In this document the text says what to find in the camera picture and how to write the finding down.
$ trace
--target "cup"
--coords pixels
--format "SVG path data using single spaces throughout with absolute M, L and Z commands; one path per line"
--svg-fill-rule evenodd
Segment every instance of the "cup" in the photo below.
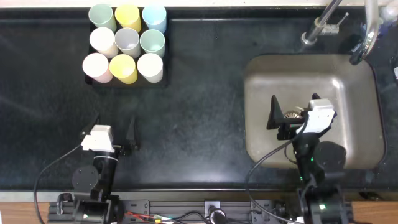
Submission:
M 141 31 L 141 20 L 137 6 L 123 4 L 116 8 L 114 15 L 123 28 L 132 28 L 137 32 Z
M 163 61 L 153 53 L 144 54 L 137 62 L 138 72 L 151 83 L 157 83 L 163 78 Z
M 132 28 L 119 29 L 114 36 L 114 43 L 126 55 L 138 58 L 141 54 L 139 35 Z
M 147 30 L 141 35 L 139 42 L 145 52 L 154 53 L 159 55 L 160 57 L 164 56 L 165 39 L 161 31 Z
M 137 80 L 136 63 L 132 57 L 121 54 L 109 63 L 109 69 L 116 78 L 125 84 L 132 84 Z
M 163 6 L 147 6 L 142 11 L 142 18 L 148 28 L 166 32 L 166 9 Z
M 83 71 L 91 78 L 100 83 L 107 83 L 113 76 L 109 71 L 108 59 L 100 53 L 87 55 L 83 61 Z
M 107 58 L 113 58 L 119 53 L 119 49 L 114 43 L 114 34 L 106 27 L 97 28 L 90 34 L 90 44 Z
M 97 4 L 88 11 L 88 18 L 96 27 L 106 27 L 116 31 L 116 22 L 112 7 L 107 4 Z

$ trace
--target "black tray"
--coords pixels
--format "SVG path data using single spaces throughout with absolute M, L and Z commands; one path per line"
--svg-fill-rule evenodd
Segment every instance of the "black tray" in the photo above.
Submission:
M 140 10 L 140 19 L 141 19 L 141 31 L 138 33 L 139 37 L 141 37 L 141 35 L 148 30 L 147 24 L 144 22 L 144 20 L 141 18 L 142 15 L 142 10 Z M 121 25 L 119 24 L 118 21 L 116 21 L 116 31 L 115 33 L 119 30 L 122 29 Z M 97 27 L 90 22 L 90 34 L 96 29 Z M 163 34 L 165 37 L 165 54 L 164 57 L 162 58 L 163 60 L 163 78 L 161 79 L 161 81 L 157 82 L 157 83 L 151 83 L 148 82 L 139 72 L 137 69 L 137 62 L 138 59 L 143 56 L 145 54 L 144 49 L 141 48 L 141 54 L 138 58 L 134 58 L 134 61 L 136 62 L 136 69 L 137 69 L 137 74 L 138 74 L 138 78 L 137 80 L 132 83 L 132 84 L 125 84 L 122 81 L 120 81 L 118 78 L 113 77 L 111 81 L 107 82 L 107 83 L 100 83 L 97 82 L 96 80 L 94 80 L 93 78 L 91 78 L 90 76 L 85 74 L 85 81 L 87 84 L 89 85 L 95 85 L 95 86 L 102 86 L 102 87 L 117 87 L 117 88 L 166 88 L 167 85 L 169 84 L 169 79 L 168 79 L 168 71 L 167 71 L 167 67 L 169 64 L 169 39 L 167 38 L 167 31 L 169 28 L 166 29 L 166 32 Z M 92 53 L 96 53 L 97 50 L 95 50 L 90 44 L 89 44 L 89 49 L 88 49 L 88 54 L 92 54 Z

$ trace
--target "sink basin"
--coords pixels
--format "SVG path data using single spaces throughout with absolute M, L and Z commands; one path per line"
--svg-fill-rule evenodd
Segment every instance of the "sink basin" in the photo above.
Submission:
M 328 98 L 337 117 L 321 141 L 346 151 L 346 169 L 371 169 L 383 158 L 385 145 L 372 68 L 365 61 L 354 66 L 349 55 L 263 55 L 251 60 L 244 77 L 246 149 L 254 161 L 283 144 L 277 129 L 267 130 L 271 96 L 282 111 L 295 114 L 318 93 Z M 295 160 L 293 147 L 287 148 Z M 268 158 L 267 167 L 297 167 L 283 150 Z

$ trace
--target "blue cup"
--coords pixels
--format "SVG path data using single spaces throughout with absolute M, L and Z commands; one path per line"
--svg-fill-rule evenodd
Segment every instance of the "blue cup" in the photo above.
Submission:
M 147 6 L 142 11 L 142 18 L 149 29 L 166 32 L 166 9 L 163 6 Z

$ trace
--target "metal faucet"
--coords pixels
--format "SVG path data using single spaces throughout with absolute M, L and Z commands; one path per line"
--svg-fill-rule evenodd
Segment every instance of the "metal faucet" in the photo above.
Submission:
M 303 44 L 313 45 L 317 41 L 317 37 L 319 35 L 325 35 L 325 33 L 338 33 L 338 26 L 343 22 L 348 14 L 346 14 L 345 17 L 337 23 L 337 25 L 328 26 L 326 22 L 341 1 L 342 0 L 332 0 L 332 2 L 323 11 L 322 15 L 314 20 L 311 29 L 308 32 L 304 32 L 301 36 Z M 349 59 L 349 62 L 353 65 L 357 65 L 362 61 L 362 59 L 368 56 L 379 33 L 379 8 L 377 0 L 364 0 L 364 2 L 366 12 L 366 35 L 363 43 L 360 44 Z M 331 32 L 325 32 L 324 29 L 331 29 Z

